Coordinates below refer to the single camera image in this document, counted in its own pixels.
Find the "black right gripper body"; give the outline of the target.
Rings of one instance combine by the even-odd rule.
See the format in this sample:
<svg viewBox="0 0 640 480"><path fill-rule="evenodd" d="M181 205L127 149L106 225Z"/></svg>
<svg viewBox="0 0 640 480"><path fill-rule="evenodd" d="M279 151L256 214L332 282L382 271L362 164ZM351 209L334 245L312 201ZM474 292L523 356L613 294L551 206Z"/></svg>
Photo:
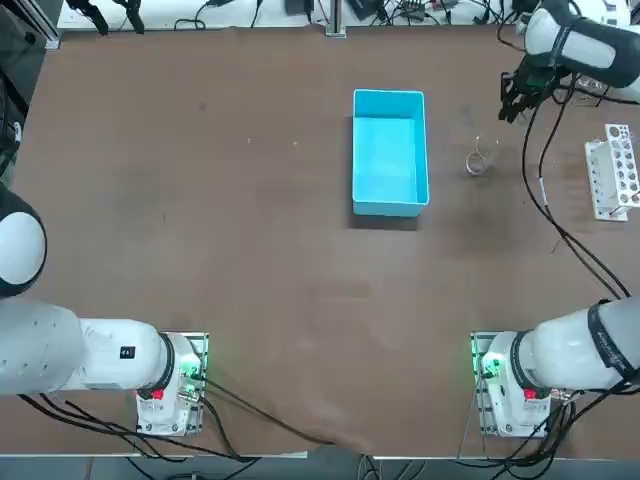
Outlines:
<svg viewBox="0 0 640 480"><path fill-rule="evenodd" d="M525 56L514 73L514 81L518 90L538 90L539 104L553 92L556 70L553 67L535 65L530 57Z"/></svg>

